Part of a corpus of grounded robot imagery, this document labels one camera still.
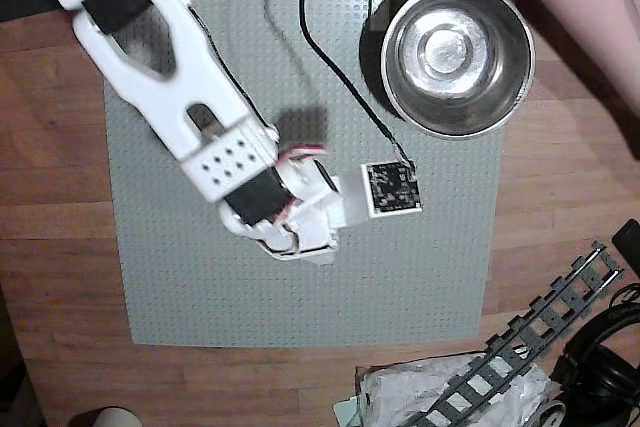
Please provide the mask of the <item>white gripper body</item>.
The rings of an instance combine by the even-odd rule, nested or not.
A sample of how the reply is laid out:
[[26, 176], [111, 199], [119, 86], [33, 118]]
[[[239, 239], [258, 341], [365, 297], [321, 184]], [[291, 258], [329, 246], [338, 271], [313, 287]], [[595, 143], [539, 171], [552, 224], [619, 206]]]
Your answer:
[[277, 215], [277, 224], [297, 235], [304, 227], [339, 229], [342, 197], [326, 169], [316, 159], [281, 160], [277, 173], [291, 196]]

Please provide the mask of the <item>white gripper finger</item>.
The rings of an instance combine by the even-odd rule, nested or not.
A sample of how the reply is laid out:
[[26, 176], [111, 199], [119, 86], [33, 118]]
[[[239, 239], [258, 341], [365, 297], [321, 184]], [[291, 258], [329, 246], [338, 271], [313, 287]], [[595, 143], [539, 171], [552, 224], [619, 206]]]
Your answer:
[[339, 234], [327, 225], [304, 227], [298, 231], [299, 249], [297, 258], [315, 265], [327, 266], [335, 263], [339, 249]]
[[287, 230], [283, 225], [263, 219], [251, 226], [245, 223], [229, 205], [219, 205], [218, 212], [222, 224], [229, 232], [257, 242], [266, 253], [274, 258], [294, 255], [299, 252], [297, 235]]

